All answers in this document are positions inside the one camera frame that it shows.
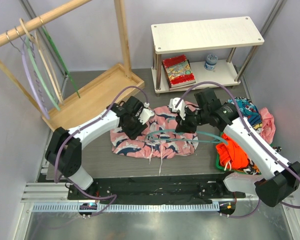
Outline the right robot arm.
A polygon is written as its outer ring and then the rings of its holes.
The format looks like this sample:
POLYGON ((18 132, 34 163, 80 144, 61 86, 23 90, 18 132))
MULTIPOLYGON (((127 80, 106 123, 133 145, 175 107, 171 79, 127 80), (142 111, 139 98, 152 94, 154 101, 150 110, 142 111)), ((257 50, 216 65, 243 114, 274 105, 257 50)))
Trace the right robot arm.
POLYGON ((233 192, 257 195, 267 206, 275 207, 300 185, 300 163, 290 162, 276 152, 242 116, 236 100, 221 103, 212 88, 196 93, 198 107, 187 110, 185 101, 172 98, 169 109, 176 113, 176 132, 194 133, 198 126, 209 124, 230 137, 260 170, 259 175, 229 173, 216 184, 223 198, 233 192))

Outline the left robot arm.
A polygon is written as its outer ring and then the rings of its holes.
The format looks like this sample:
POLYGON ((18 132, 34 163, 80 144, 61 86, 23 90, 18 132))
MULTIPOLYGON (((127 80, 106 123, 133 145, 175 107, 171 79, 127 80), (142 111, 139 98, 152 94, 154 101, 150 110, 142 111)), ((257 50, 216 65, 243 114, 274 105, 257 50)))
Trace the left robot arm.
POLYGON ((45 159, 57 167, 57 172, 79 187, 79 194, 90 200, 97 192, 93 178, 82 166, 82 150, 106 132, 120 128, 131 140, 147 128, 155 115, 148 103, 131 96, 122 104, 114 103, 93 119, 64 129, 57 128, 51 137, 45 159))

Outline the teal hanger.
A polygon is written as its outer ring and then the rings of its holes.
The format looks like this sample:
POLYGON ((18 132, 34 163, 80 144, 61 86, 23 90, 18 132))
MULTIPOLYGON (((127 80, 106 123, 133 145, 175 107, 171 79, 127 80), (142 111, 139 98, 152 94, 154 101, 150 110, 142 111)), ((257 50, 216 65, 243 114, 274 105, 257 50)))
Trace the teal hanger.
POLYGON ((150 132, 146 135, 145 139, 150 142, 154 141, 166 141, 172 142, 191 142, 191 143, 207 143, 207 144, 225 144, 228 142, 219 135, 215 135, 205 131, 197 131, 195 133, 176 132, 173 129, 164 129, 150 132), (200 140, 199 135, 211 137, 211 140, 200 140))

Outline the pink patterned shorts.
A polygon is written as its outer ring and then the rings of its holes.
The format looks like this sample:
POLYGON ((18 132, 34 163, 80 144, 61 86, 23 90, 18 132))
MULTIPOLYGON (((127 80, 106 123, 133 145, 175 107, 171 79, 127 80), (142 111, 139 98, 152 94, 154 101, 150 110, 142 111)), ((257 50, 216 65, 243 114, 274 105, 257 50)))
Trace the pink patterned shorts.
POLYGON ((175 132, 176 114, 170 112, 168 106, 160 106, 153 111, 154 117, 134 140, 129 139, 120 127, 111 130, 112 152, 148 160, 155 157, 171 159, 175 156, 192 155, 199 145, 197 134, 175 132))

